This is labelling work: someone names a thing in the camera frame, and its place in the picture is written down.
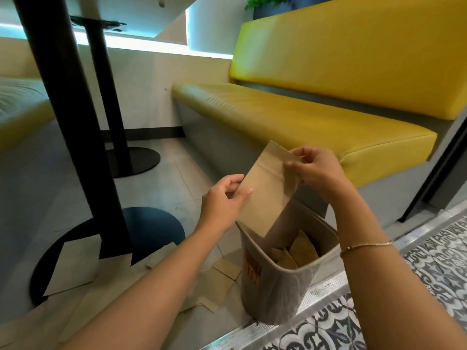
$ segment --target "trash bin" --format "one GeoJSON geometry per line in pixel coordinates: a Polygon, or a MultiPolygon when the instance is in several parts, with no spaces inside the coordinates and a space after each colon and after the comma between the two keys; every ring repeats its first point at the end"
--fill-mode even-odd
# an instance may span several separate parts
{"type": "Polygon", "coordinates": [[[244,253],[241,296],[245,310],[267,324],[289,321],[320,266],[340,250],[335,229],[295,199],[289,201],[264,238],[242,223],[237,225],[244,253]],[[300,229],[315,246],[319,258],[295,270],[284,269],[267,253],[271,248],[290,247],[300,229]]]}

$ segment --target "black round base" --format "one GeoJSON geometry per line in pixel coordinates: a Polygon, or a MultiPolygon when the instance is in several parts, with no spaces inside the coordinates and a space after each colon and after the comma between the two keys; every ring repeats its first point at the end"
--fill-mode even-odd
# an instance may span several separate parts
{"type": "Polygon", "coordinates": [[[128,177],[138,175],[152,167],[156,166],[161,161],[161,156],[157,151],[146,147],[128,147],[130,150],[131,169],[120,172],[115,158],[115,150],[107,150],[107,158],[109,160],[110,172],[114,178],[128,177]]]}
{"type": "MultiPolygon", "coordinates": [[[[155,208],[126,208],[123,209],[128,232],[133,245],[131,264],[135,264],[149,254],[157,251],[171,242],[180,244],[185,239],[182,224],[171,214],[155,208]]],[[[97,235],[93,219],[87,220],[68,231],[42,256],[32,274],[29,284],[29,295],[34,306],[39,306],[47,300],[43,296],[55,269],[62,246],[65,242],[97,235]]],[[[102,241],[100,258],[114,257],[106,243],[102,241]]]]}

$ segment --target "potted plant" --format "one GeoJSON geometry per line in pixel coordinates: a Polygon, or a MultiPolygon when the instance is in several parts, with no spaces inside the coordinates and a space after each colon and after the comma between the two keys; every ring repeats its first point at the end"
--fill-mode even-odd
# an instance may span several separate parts
{"type": "Polygon", "coordinates": [[[253,19],[273,16],[330,0],[248,0],[246,9],[254,9],[253,19]]]}

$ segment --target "gold bracelet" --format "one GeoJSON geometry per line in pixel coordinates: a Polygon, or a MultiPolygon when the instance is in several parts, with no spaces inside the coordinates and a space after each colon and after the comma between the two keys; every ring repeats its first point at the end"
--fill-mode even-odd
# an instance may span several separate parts
{"type": "Polygon", "coordinates": [[[342,257],[342,254],[344,254],[345,252],[348,252],[348,251],[351,251],[353,249],[357,249],[360,247],[385,247],[387,245],[392,245],[392,241],[388,241],[384,243],[360,243],[357,245],[351,245],[350,247],[347,247],[346,249],[341,251],[341,257],[342,257]]]}

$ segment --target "yellow cushion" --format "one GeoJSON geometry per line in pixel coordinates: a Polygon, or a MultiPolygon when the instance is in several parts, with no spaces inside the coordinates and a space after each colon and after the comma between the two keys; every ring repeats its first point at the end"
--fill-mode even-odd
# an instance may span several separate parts
{"type": "Polygon", "coordinates": [[[42,80],[0,77],[0,153],[54,118],[42,80]]]}
{"type": "Polygon", "coordinates": [[[262,145],[332,149],[356,187],[422,164],[437,136],[418,125],[229,83],[174,85],[172,96],[262,145]]]}
{"type": "Polygon", "coordinates": [[[244,23],[230,76],[455,119],[467,0],[333,0],[244,23]]]}

